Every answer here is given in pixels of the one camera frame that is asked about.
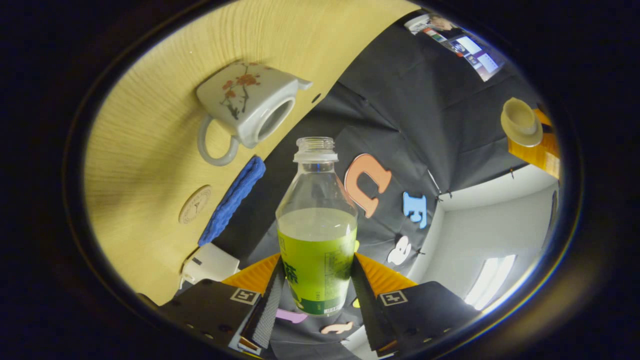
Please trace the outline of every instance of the floral pattern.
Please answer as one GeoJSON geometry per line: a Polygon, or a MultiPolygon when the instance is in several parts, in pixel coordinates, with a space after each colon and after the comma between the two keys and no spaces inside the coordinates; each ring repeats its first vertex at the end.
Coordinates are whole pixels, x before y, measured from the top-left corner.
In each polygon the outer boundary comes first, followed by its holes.
{"type": "Polygon", "coordinates": [[[236,63],[233,65],[244,66],[244,74],[238,76],[235,80],[227,80],[227,82],[222,86],[222,90],[226,90],[226,92],[225,98],[220,102],[220,104],[226,106],[229,109],[229,112],[231,112],[231,115],[234,117],[234,119],[237,120],[238,114],[240,112],[244,113],[246,109],[246,102],[247,100],[249,100],[249,93],[247,92],[247,88],[249,86],[260,85],[260,74],[249,73],[249,67],[256,66],[258,65],[257,63],[236,63]],[[240,96],[238,96],[236,94],[236,91],[234,91],[235,88],[239,87],[241,87],[242,90],[240,96]]]}

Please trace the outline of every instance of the white teacup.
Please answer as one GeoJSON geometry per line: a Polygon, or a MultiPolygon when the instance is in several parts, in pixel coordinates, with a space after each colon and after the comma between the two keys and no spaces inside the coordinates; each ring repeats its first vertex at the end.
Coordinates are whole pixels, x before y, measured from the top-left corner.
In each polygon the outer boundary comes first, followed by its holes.
{"type": "Polygon", "coordinates": [[[298,90],[306,90],[311,85],[311,81],[289,73],[245,61],[237,61],[215,73],[196,90],[210,115],[200,125],[200,155],[211,165],[223,166],[235,158],[240,143],[254,148],[291,112],[298,90]],[[207,129],[214,119],[231,134],[229,150],[220,158],[209,155],[205,142],[207,129]]]}

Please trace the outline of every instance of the window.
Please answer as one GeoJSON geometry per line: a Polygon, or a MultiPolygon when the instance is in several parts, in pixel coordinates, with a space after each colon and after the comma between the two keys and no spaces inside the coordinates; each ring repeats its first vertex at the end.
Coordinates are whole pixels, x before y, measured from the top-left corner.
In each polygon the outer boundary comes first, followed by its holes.
{"type": "Polygon", "coordinates": [[[504,284],[515,259],[515,255],[509,255],[485,260],[476,283],[465,297],[465,302],[477,310],[484,309],[504,284]]]}

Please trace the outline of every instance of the person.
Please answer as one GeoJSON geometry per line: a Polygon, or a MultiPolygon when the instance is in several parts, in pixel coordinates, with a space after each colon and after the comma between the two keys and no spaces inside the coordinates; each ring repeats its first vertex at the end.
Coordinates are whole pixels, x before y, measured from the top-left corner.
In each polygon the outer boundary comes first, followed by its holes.
{"type": "Polygon", "coordinates": [[[429,26],[447,39],[464,34],[461,28],[436,13],[429,14],[429,26]]]}

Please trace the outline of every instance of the teacup handle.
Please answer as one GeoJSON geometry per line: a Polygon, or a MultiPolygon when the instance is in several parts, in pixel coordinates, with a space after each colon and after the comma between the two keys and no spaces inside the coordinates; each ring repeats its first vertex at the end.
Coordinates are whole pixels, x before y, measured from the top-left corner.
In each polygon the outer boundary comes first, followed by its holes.
{"type": "Polygon", "coordinates": [[[235,158],[236,153],[238,152],[238,145],[240,144],[240,141],[238,141],[235,136],[231,136],[231,142],[229,143],[229,150],[227,150],[227,153],[219,158],[212,158],[211,155],[209,155],[209,151],[207,151],[206,143],[207,129],[209,128],[209,124],[212,120],[213,118],[209,115],[205,116],[204,119],[202,119],[200,130],[198,132],[198,151],[200,151],[200,155],[206,162],[210,163],[211,165],[221,167],[230,163],[235,158]]]}

